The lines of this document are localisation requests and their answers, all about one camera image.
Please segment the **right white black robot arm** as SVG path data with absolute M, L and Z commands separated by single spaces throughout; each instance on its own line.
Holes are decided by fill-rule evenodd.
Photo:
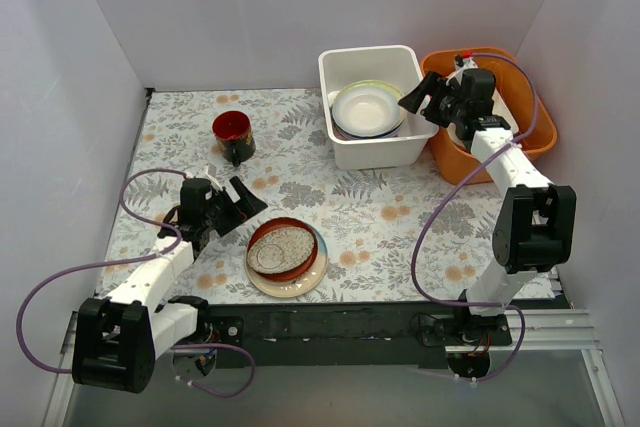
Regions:
M 489 266 L 458 300 L 447 302 L 449 314 L 419 314 L 413 319 L 428 346 L 510 344 L 505 312 L 515 295 L 570 256 L 576 193 L 541 174 L 507 120 L 493 113 L 495 85 L 494 74 L 478 67 L 464 68 L 453 79 L 428 72 L 399 102 L 408 112 L 438 126 L 453 125 L 503 197 Z

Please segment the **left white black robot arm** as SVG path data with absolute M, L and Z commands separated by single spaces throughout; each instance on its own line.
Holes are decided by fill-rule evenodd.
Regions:
M 211 178 L 185 179 L 179 203 L 157 224 L 149 259 L 138 261 L 129 277 L 105 297 L 81 304 L 72 361 L 75 383 L 140 393 L 157 359 L 167 351 L 203 350 L 208 356 L 221 349 L 244 351 L 234 343 L 215 342 L 206 300 L 165 297 L 211 234 L 224 236 L 266 209 L 239 178 L 230 183 L 237 200 Z

